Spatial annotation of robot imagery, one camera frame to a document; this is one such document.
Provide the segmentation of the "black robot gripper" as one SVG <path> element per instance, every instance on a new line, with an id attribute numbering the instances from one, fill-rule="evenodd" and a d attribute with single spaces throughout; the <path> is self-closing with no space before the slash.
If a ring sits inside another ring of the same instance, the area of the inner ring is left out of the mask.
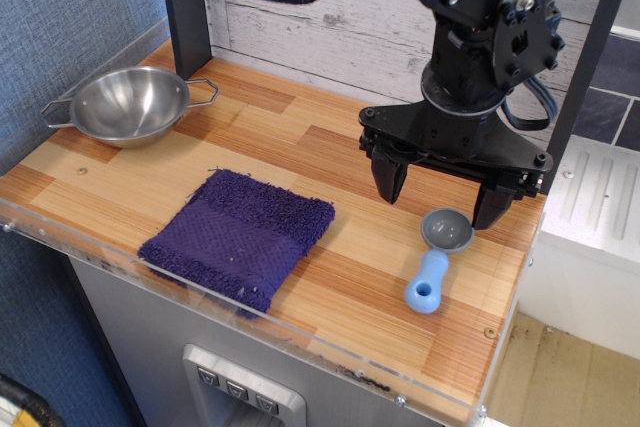
<path id="1" fill-rule="evenodd" d="M 543 107 L 543 119 L 522 119 L 511 113 L 506 95 L 465 104 L 434 78 L 423 73 L 424 100 L 413 104 L 366 107 L 360 149 L 371 160 L 380 197 L 394 204 L 410 164 L 482 183 L 472 225 L 487 230 L 509 210 L 514 199 L 534 197 L 551 156 L 517 132 L 543 130 L 554 120 L 554 98 L 535 76 L 524 86 Z"/>

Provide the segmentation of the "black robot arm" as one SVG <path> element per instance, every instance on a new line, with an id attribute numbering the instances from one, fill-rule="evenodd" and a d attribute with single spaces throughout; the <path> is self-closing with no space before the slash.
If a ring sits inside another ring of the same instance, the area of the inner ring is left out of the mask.
<path id="1" fill-rule="evenodd" d="M 395 202 L 417 165 L 475 181 L 473 226 L 492 227 L 535 196 L 552 157 L 525 138 L 556 118 L 539 79 L 564 47 L 554 0 L 419 0 L 436 22 L 418 103 L 359 115 L 380 196 Z"/>

